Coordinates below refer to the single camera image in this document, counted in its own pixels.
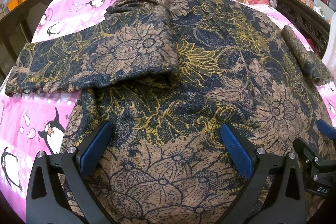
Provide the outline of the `brown floral patterned garment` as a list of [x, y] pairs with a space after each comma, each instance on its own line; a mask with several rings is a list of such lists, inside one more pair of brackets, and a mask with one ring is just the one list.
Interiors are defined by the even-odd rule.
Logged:
[[8, 96], [79, 92], [62, 147], [113, 136], [88, 184], [121, 223], [214, 223], [243, 186], [220, 142], [231, 122], [275, 155], [302, 138], [325, 159], [324, 66], [290, 26], [232, 0], [117, 0], [98, 25], [21, 51]]

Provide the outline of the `dark wooden headboard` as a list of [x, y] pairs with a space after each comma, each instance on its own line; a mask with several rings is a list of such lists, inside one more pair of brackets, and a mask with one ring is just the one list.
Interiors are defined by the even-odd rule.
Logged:
[[329, 40], [330, 24], [299, 0], [277, 0], [276, 10], [293, 23], [306, 39], [311, 40], [313, 49], [323, 58]]

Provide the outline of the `dark wooden chair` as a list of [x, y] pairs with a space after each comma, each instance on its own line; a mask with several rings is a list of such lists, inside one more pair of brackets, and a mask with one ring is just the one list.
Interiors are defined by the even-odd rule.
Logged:
[[1, 18], [1, 81], [23, 46], [33, 41], [33, 34], [52, 1], [25, 0]]

